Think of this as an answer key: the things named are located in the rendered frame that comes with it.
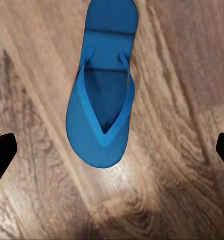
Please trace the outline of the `sandal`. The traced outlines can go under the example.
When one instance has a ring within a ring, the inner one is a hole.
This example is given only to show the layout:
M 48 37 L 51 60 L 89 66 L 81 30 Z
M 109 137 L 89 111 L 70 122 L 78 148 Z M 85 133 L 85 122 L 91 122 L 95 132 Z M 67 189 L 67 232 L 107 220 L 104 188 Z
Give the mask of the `sandal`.
M 129 70 L 138 12 L 132 0 L 91 0 L 66 133 L 82 161 L 115 166 L 128 142 L 135 84 Z

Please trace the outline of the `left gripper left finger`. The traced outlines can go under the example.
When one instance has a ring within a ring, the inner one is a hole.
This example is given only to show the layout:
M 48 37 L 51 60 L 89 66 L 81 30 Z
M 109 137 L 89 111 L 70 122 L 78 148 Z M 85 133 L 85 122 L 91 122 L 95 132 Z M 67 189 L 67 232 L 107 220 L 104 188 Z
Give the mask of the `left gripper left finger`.
M 0 136 L 0 180 L 18 152 L 13 133 Z

